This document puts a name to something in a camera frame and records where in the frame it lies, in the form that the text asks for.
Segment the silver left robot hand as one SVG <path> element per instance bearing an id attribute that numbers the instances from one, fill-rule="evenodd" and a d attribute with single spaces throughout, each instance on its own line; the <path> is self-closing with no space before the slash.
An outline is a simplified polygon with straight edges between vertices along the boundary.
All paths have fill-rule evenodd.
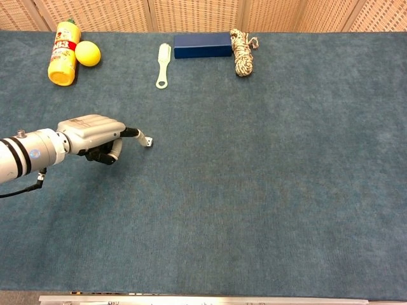
<path id="1" fill-rule="evenodd" d="M 140 129 L 127 127 L 124 123 L 107 116 L 89 114 L 61 121 L 57 132 L 69 141 L 69 154 L 84 156 L 88 161 L 112 165 L 118 161 L 124 138 L 134 138 L 146 147 Z"/>

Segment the yellow ball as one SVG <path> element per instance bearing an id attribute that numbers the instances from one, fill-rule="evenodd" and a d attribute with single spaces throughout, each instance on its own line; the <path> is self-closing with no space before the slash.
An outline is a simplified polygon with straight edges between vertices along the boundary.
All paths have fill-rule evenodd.
<path id="1" fill-rule="evenodd" d="M 75 49 L 77 61 L 87 67 L 96 66 L 101 60 L 99 47 L 91 41 L 81 41 Z"/>

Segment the yellow plastic bottle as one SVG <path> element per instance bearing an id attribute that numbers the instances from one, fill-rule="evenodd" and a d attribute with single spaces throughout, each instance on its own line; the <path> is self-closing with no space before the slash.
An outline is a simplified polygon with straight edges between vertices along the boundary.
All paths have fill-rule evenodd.
<path id="1" fill-rule="evenodd" d="M 70 86 L 76 75 L 75 49 L 81 39 L 81 31 L 73 19 L 57 25 L 53 50 L 48 66 L 49 80 L 59 86 Z"/>

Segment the white plastic brush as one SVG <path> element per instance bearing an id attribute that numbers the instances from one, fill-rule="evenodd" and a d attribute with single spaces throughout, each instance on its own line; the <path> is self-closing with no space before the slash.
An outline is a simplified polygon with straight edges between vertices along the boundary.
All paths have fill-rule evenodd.
<path id="1" fill-rule="evenodd" d="M 172 48 L 167 43 L 163 43 L 159 47 L 158 51 L 159 73 L 158 78 L 156 80 L 156 87 L 161 90 L 165 89 L 168 86 L 167 67 L 171 60 L 171 51 Z"/>

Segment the dark blue rectangular box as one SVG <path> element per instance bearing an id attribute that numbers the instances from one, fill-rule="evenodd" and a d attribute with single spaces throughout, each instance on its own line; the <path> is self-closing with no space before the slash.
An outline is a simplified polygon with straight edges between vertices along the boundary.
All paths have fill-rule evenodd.
<path id="1" fill-rule="evenodd" d="M 228 32 L 189 33 L 174 36 L 174 58 L 230 57 L 231 37 Z"/>

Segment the teal felt table cloth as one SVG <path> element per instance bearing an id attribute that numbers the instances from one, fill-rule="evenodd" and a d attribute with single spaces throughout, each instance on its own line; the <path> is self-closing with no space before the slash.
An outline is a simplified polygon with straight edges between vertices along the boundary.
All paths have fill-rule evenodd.
<path id="1" fill-rule="evenodd" d="M 171 34 L 83 37 L 60 87 L 53 33 L 0 31 L 0 139 L 96 113 L 154 144 L 0 185 L 0 289 L 407 301 L 407 33 L 260 34 L 249 77 L 172 59 L 164 90 Z"/>

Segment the woven wicker folding screen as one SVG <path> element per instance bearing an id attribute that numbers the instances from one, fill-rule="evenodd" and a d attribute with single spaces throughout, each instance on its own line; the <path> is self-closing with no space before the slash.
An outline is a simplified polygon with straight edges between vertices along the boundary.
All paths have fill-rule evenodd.
<path id="1" fill-rule="evenodd" d="M 0 30 L 407 32 L 407 0 L 0 0 Z"/>

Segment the metal rail table edge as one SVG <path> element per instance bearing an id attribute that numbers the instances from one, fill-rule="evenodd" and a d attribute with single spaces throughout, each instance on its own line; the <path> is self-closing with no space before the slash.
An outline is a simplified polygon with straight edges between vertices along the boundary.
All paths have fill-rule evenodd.
<path id="1" fill-rule="evenodd" d="M 41 295 L 40 305 L 369 305 L 364 299 L 176 295 Z"/>

